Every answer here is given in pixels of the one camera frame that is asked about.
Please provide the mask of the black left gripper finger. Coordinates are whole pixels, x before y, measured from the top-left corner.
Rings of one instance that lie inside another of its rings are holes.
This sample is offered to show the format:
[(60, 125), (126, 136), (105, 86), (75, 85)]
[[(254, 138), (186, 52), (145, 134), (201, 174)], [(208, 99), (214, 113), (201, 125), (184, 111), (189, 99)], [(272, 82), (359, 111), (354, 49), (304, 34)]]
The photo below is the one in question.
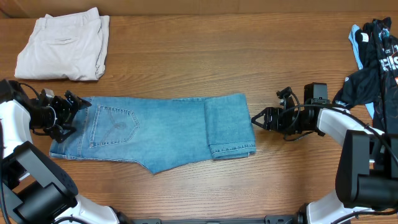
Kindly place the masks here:
[(69, 124), (63, 126), (55, 124), (49, 129), (49, 136), (57, 142), (64, 142), (64, 140), (66, 140), (66, 138), (71, 136), (74, 132), (75, 128)]
[(68, 101), (73, 110), (83, 110), (91, 106), (89, 101), (76, 96), (70, 90), (65, 92), (65, 99)]

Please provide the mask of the blue denim jeans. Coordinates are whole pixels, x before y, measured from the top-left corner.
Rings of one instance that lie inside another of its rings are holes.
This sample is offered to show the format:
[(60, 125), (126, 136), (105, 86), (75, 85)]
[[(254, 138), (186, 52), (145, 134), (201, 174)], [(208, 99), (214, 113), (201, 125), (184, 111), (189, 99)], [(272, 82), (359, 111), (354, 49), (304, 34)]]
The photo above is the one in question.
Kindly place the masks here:
[(88, 102), (73, 120), (75, 133), (53, 142), (50, 156), (135, 162), (156, 174), (256, 152), (243, 94), (169, 100), (92, 96)]

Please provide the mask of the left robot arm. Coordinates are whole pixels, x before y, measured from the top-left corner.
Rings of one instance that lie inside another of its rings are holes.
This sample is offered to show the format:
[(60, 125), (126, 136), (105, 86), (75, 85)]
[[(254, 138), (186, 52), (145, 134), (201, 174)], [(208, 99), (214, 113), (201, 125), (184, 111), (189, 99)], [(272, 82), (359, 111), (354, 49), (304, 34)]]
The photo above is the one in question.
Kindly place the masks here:
[(9, 223), (130, 223), (112, 207), (78, 193), (71, 177), (32, 143), (32, 135), (62, 143), (72, 121), (91, 104), (66, 91), (43, 89), (29, 98), (23, 84), (1, 80), (1, 212)]

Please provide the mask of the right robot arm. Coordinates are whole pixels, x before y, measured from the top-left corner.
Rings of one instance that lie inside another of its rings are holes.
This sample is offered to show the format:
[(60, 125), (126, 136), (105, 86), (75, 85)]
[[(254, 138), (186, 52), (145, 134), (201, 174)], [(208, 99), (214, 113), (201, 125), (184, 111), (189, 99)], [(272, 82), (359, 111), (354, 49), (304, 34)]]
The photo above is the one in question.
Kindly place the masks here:
[(266, 218), (266, 223), (350, 223), (361, 215), (397, 214), (397, 135), (332, 104), (324, 83), (305, 85), (303, 103), (291, 87), (276, 95), (280, 105), (263, 109), (252, 124), (283, 134), (285, 141), (312, 133), (328, 135), (342, 150), (332, 192), (303, 205), (295, 215)]

